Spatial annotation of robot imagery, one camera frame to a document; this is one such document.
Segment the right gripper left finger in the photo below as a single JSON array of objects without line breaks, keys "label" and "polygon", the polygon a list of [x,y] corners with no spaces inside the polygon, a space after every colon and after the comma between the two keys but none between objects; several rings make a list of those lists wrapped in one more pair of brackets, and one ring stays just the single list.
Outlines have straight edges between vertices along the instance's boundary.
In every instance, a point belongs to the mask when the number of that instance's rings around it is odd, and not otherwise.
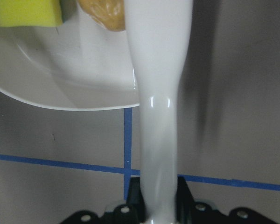
[{"label": "right gripper left finger", "polygon": [[146,207],[140,189],[139,177],[130,178],[127,203],[136,209],[139,222],[144,223],[146,220]]}]

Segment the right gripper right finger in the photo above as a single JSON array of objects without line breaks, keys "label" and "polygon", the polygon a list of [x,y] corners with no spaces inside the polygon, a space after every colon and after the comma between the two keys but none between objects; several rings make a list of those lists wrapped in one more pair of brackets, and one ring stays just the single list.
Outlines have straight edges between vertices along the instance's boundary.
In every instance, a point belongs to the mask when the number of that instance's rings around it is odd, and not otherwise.
[{"label": "right gripper right finger", "polygon": [[177,179],[176,219],[179,224],[194,224],[195,201],[184,177]]}]

